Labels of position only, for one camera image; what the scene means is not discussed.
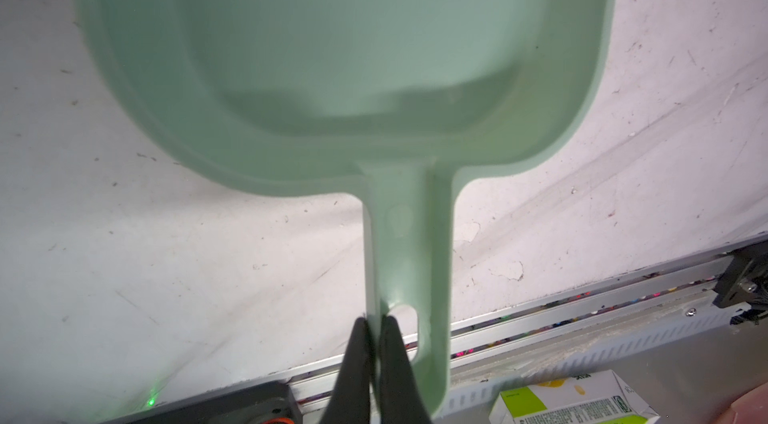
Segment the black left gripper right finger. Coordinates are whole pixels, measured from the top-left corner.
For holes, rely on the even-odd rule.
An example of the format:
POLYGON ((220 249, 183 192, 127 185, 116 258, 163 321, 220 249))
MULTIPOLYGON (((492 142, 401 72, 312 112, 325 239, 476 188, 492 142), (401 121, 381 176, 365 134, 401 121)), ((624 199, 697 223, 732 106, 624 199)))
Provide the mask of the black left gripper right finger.
POLYGON ((382 319, 378 341, 378 404, 384 424, 431 424, 413 375, 402 334, 393 316, 382 319))

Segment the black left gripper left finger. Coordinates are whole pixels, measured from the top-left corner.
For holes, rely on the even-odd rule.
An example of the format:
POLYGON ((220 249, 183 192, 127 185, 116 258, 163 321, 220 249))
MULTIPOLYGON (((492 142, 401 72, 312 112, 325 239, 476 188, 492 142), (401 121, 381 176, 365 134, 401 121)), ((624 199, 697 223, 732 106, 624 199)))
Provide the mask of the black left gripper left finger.
POLYGON ((374 349, 366 318, 357 318, 321 424, 369 424, 374 349))

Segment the green plastic dustpan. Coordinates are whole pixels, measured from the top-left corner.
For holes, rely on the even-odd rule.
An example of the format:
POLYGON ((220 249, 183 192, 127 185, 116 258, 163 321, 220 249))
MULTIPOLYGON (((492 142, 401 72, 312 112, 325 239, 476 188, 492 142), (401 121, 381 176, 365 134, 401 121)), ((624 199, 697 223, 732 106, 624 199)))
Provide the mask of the green plastic dustpan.
POLYGON ((429 413, 449 388, 454 204, 574 134, 614 0, 75 0, 116 102, 195 172, 364 209, 374 349, 397 319, 429 413))

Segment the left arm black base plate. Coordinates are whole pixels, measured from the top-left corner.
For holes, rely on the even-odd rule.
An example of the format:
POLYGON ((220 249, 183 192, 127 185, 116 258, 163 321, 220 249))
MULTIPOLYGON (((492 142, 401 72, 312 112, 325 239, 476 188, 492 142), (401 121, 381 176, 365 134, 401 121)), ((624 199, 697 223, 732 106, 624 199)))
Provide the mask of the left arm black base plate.
POLYGON ((302 423, 290 386, 279 381, 219 390, 155 406, 110 423, 302 423))

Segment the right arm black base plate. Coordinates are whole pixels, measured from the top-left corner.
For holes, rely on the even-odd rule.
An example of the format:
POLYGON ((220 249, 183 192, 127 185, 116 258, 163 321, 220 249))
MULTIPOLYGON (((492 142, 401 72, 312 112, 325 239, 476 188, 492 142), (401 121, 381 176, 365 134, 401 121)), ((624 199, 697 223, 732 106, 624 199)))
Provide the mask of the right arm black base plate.
POLYGON ((713 304, 721 309, 737 306, 730 325, 759 325, 767 320, 767 241, 728 253, 732 261, 714 287, 713 304))

